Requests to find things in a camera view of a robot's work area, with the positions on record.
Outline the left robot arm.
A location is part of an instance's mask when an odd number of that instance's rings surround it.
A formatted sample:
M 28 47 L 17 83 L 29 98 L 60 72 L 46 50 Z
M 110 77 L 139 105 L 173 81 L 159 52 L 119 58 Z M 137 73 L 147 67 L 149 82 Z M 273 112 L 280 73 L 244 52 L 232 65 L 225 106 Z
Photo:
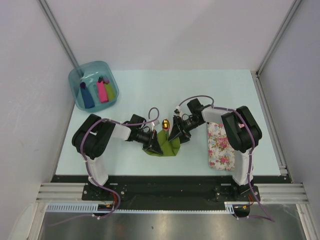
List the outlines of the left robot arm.
M 146 152 L 163 154 L 157 131 L 145 131 L 146 124 L 147 120 L 136 114 L 133 114 L 131 119 L 123 124 L 90 114 L 73 135 L 71 144 L 84 158 L 88 180 L 95 185 L 93 194 L 98 199 L 105 200 L 111 193 L 111 188 L 105 184 L 109 179 L 108 173 L 102 161 L 98 160 L 111 138 L 138 142 L 142 144 L 142 149 Z

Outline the green paper napkin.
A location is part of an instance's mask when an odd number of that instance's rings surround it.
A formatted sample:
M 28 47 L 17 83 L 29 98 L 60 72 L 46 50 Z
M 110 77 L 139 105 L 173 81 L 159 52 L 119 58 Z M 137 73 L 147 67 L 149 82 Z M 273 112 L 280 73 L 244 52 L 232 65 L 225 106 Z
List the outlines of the green paper napkin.
M 164 130 L 161 130 L 157 134 L 157 139 L 161 147 L 161 150 L 163 151 L 163 154 L 153 153 L 151 151 L 145 150 L 144 152 L 146 154 L 150 156 L 156 156 L 156 157 L 174 157 L 178 154 L 181 147 L 181 142 L 178 137 L 173 139 L 172 141 L 169 141 L 167 132 L 165 132 Z

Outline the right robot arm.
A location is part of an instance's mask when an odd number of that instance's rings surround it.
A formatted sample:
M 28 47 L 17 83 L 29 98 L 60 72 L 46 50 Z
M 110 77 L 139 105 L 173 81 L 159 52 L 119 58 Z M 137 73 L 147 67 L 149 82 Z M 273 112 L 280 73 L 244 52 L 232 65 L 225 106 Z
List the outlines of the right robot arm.
M 263 136 L 262 130 L 247 106 L 232 109 L 214 106 L 214 103 L 203 105 L 196 95 L 175 108 L 168 141 L 178 138 L 180 143 L 186 143 L 191 138 L 191 131 L 204 123 L 221 124 L 230 146 L 238 152 L 232 174 L 236 185 L 230 188 L 230 194 L 235 200 L 242 201 L 249 194 L 247 186 L 253 186 L 253 151 Z

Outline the iridescent gold spoon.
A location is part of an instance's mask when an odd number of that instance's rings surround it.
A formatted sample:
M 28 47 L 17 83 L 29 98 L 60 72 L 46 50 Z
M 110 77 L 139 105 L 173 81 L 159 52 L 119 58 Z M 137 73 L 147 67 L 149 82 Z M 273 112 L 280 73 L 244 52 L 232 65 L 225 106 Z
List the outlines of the iridescent gold spoon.
M 170 125 L 170 121 L 167 119 L 167 118 L 165 118 L 163 121 L 162 121 L 162 129 L 165 131 L 165 132 L 168 132 L 169 130 L 170 130 L 170 127 L 171 127 L 171 125 Z

